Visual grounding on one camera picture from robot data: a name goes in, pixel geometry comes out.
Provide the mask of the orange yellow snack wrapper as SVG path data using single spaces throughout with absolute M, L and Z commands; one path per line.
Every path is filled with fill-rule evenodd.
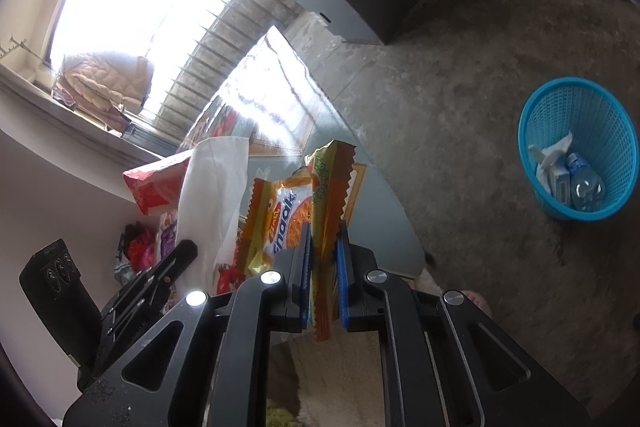
M 333 140 L 305 157 L 303 167 L 278 181 L 256 178 L 246 223 L 234 255 L 235 269 L 254 277 L 273 266 L 310 228 L 310 319 L 314 337 L 331 337 L 337 238 L 356 146 Z

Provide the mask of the red white snack bag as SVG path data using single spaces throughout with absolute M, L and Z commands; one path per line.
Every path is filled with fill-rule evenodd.
M 198 247 L 195 260 L 178 277 L 181 297 L 190 291 L 216 295 L 220 270 L 233 261 L 249 149 L 242 136 L 217 136 L 122 174 L 145 216 L 175 210 L 176 241 L 190 239 Z

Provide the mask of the blue medicine tablet box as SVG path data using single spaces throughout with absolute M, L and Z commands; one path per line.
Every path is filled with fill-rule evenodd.
M 561 205 L 569 206 L 570 199 L 570 172 L 564 165 L 554 164 L 547 169 L 550 193 Z

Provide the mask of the Pepsi plastic bottle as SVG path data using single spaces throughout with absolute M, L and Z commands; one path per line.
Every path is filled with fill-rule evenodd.
M 570 174 L 570 200 L 578 211 L 597 211 L 605 196 L 605 186 L 588 161 L 579 153 L 566 156 L 566 169 Z

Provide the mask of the white tissue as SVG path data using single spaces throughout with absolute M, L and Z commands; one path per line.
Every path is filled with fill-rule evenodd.
M 563 159 L 570 146 L 573 143 L 574 135 L 568 132 L 560 141 L 543 148 L 542 150 L 536 145 L 529 145 L 528 153 L 536 162 L 536 179 L 548 194 L 553 195 L 552 185 L 549 181 L 549 174 L 553 167 L 559 165 L 559 161 Z

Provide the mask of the blue mesh trash basket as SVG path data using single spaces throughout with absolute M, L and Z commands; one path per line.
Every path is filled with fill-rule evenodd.
M 604 199 L 593 211 L 561 204 L 537 176 L 534 150 L 545 150 L 567 135 L 567 147 L 600 176 Z M 593 81 L 563 77 L 540 86 L 526 101 L 518 121 L 518 153 L 539 206 L 556 220 L 594 222 L 621 210 L 639 178 L 636 129 L 620 101 Z

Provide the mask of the purple snack packet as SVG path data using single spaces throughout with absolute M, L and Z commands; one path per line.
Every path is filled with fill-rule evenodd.
M 177 230 L 177 210 L 164 212 L 156 234 L 156 257 L 162 260 L 175 248 Z

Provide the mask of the red clothes pile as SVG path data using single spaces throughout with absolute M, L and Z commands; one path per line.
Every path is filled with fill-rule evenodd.
M 155 232 L 141 222 L 126 225 L 119 237 L 115 256 L 114 279 L 126 286 L 140 272 L 155 263 Z

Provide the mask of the quilted beige blanket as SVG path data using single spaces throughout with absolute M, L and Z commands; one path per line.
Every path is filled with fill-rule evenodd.
M 154 66 L 143 56 L 87 53 L 64 57 L 60 74 L 70 89 L 96 108 L 139 114 L 151 92 Z

